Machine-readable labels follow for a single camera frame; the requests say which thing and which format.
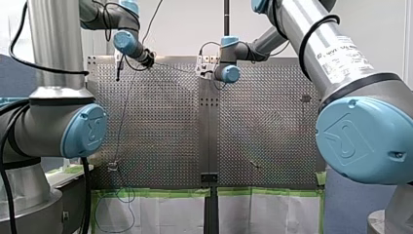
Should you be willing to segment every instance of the light blue joint cap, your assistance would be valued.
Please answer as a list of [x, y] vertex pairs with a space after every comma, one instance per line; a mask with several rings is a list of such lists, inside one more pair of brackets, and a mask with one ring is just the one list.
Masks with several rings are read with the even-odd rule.
[[0, 107], [26, 98], [27, 97], [0, 97]]
[[120, 1], [120, 5], [139, 15], [139, 6], [136, 0], [122, 0]]
[[221, 38], [221, 47], [229, 47], [240, 41], [238, 36], [224, 36]]
[[222, 82], [235, 83], [240, 79], [241, 71], [235, 65], [228, 65], [221, 71]]
[[251, 0], [252, 11], [258, 14], [267, 12], [268, 0]]
[[113, 45], [122, 54], [131, 56], [137, 49], [137, 41], [134, 36], [125, 30], [121, 30], [113, 37]]
[[63, 134], [60, 153], [64, 158], [88, 157], [101, 146], [106, 134], [107, 115], [97, 104], [80, 109]]
[[413, 181], [413, 120], [370, 97], [344, 97], [317, 121], [319, 152], [339, 174], [361, 183]]

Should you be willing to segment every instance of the white label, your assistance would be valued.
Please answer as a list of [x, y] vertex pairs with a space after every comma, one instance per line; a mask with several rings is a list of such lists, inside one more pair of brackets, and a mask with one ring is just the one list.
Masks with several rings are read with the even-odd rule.
[[358, 50], [350, 37], [338, 37], [339, 43], [316, 55], [325, 74], [332, 83], [342, 82], [352, 72], [374, 69]]

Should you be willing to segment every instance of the pegboard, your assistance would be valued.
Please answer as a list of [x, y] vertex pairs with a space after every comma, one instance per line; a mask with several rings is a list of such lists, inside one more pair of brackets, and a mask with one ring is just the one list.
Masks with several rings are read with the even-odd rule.
[[221, 92], [220, 186], [314, 188], [324, 171], [315, 135], [319, 96], [295, 58], [240, 64]]
[[[117, 82], [113, 57], [90, 58], [88, 89], [109, 115], [106, 139], [93, 158], [95, 188], [200, 187], [194, 63], [163, 62], [168, 65], [141, 72], [125, 65]], [[118, 168], [109, 171], [113, 162]]]
[[[200, 112], [195, 61], [161, 58], [143, 72], [126, 66], [117, 82], [113, 57], [90, 58], [88, 88], [109, 114], [106, 140], [92, 159], [95, 188], [201, 186], [205, 133], [200, 125], [208, 117]], [[240, 67], [240, 81], [219, 92], [218, 127], [209, 130], [217, 138], [216, 150], [209, 152], [217, 152], [211, 158], [217, 160], [218, 185], [317, 187], [315, 172], [324, 171], [325, 164], [315, 142], [315, 88], [295, 58]], [[114, 161], [119, 168], [109, 172]]]

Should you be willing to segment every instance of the green tape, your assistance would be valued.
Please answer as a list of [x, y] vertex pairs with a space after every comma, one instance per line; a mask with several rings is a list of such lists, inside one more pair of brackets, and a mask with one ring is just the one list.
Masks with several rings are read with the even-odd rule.
[[325, 203], [325, 192], [320, 191], [319, 197], [319, 234], [324, 233], [324, 203]]
[[51, 171], [46, 172], [46, 174], [50, 175], [50, 174], [54, 174], [54, 173], [57, 173], [57, 172], [60, 172], [60, 169], [53, 169]]
[[252, 195], [252, 189], [250, 187], [220, 187], [218, 188], [218, 196], [220, 197], [232, 197], [232, 196], [250, 196]]
[[179, 190], [161, 190], [149, 188], [125, 188], [122, 190], [94, 190], [93, 195], [105, 198], [129, 198], [131, 196], [143, 198], [198, 198], [208, 197], [208, 189], [179, 189]]
[[276, 195], [276, 196], [293, 196], [293, 197], [320, 197], [322, 190], [291, 190], [282, 188], [260, 188], [260, 187], [242, 187], [242, 188], [218, 188], [218, 196], [250, 196], [252, 194]]
[[91, 232], [92, 234], [96, 233], [96, 219], [94, 214], [96, 214], [98, 196], [95, 196], [94, 192], [92, 193], [92, 209], [91, 209]]
[[80, 172], [83, 171], [83, 166], [79, 165], [79, 166], [73, 166], [73, 167], [69, 167], [66, 170], [64, 170], [64, 172], [66, 174], [78, 174]]
[[327, 180], [327, 172], [316, 173], [316, 176], [319, 186], [325, 185], [325, 182]]

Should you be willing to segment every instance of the black bracket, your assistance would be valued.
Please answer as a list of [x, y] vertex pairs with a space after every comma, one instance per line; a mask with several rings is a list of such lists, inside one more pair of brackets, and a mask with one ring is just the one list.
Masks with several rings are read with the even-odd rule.
[[218, 182], [218, 173], [201, 174], [201, 182]]

